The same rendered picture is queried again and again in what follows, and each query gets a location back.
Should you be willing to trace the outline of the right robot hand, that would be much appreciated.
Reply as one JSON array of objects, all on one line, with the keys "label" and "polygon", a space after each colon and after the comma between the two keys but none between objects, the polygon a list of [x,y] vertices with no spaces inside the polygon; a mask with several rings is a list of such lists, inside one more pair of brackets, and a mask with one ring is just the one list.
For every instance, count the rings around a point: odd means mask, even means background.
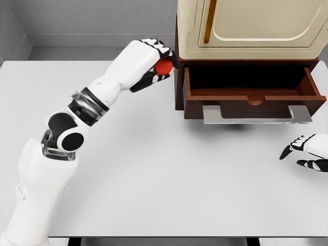
[{"label": "right robot hand", "polygon": [[328,134],[316,133],[298,137],[284,148],[279,159],[283,160],[294,150],[318,157],[317,160],[298,160],[297,165],[328,173]]}]

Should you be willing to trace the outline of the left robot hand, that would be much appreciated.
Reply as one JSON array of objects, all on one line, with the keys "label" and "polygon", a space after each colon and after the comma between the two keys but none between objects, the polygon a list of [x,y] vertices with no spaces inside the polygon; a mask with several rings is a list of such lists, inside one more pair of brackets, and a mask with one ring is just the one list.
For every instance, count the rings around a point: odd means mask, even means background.
[{"label": "left robot hand", "polygon": [[119,84],[122,90],[137,92],[170,76],[154,72],[156,63],[162,58],[170,58],[172,69],[178,69],[175,51],[158,38],[131,41],[110,64],[106,76]]}]

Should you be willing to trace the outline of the red round switch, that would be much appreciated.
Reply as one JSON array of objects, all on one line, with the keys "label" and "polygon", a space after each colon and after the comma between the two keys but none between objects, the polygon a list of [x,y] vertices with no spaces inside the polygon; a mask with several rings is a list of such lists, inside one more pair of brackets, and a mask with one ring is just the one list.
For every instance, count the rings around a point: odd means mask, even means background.
[{"label": "red round switch", "polygon": [[173,67],[173,62],[170,58],[162,58],[160,59],[155,67],[154,67],[154,72],[158,75],[166,75],[169,74],[170,71],[172,70]]}]

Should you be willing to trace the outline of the brown wooden drawer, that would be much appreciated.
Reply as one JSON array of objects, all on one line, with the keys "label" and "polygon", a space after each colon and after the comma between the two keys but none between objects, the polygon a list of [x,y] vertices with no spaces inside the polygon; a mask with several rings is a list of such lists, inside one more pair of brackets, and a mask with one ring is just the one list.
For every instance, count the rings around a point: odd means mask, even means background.
[{"label": "brown wooden drawer", "polygon": [[220,106],[224,118],[289,118],[289,106],[305,105],[310,115],[314,115],[326,102],[321,95],[311,73],[293,88],[265,88],[263,86],[241,87],[233,85],[233,75],[225,75],[228,85],[223,85],[222,78],[211,78],[214,84],[208,89],[204,82],[196,87],[196,75],[192,68],[184,70],[184,117],[186,119],[203,119],[203,107]]}]

